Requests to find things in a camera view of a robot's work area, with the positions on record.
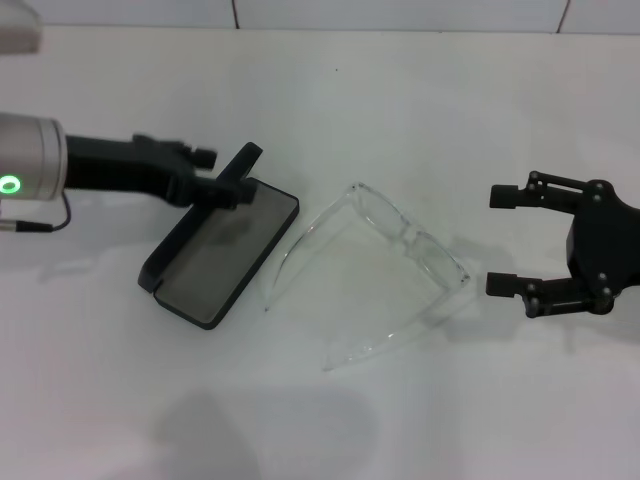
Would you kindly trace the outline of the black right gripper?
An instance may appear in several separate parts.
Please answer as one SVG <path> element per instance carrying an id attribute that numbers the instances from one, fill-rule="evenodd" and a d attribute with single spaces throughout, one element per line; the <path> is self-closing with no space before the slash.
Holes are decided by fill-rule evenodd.
<path id="1" fill-rule="evenodd" d="M 493 209 L 542 208 L 574 215 L 568 266 L 579 279 L 542 280 L 489 272 L 486 294 L 520 296 L 528 318 L 588 312 L 604 315 L 639 285 L 639 209 L 605 180 L 579 181 L 532 171 L 524 188 L 493 185 Z"/>

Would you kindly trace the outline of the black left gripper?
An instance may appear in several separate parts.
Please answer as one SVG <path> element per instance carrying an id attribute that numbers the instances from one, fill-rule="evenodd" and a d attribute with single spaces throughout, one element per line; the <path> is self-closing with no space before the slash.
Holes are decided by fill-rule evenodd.
<path id="1" fill-rule="evenodd" d="M 214 168 L 215 150 L 135 135 L 129 141 L 68 136 L 65 187 L 143 193 L 173 206 L 236 208 L 251 204 L 255 180 L 196 180 L 195 168 Z"/>

